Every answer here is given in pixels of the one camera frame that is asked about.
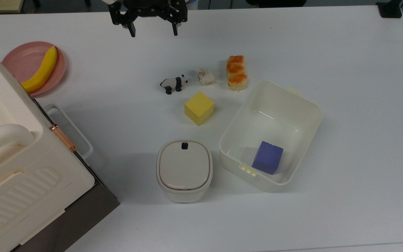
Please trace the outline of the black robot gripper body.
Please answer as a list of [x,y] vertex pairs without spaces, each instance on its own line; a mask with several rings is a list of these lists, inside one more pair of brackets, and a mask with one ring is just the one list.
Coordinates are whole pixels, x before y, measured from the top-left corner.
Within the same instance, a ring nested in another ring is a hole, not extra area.
[[124,26],[132,24],[138,17],[158,16],[172,24],[188,20],[184,0],[109,0],[109,12],[115,25]]

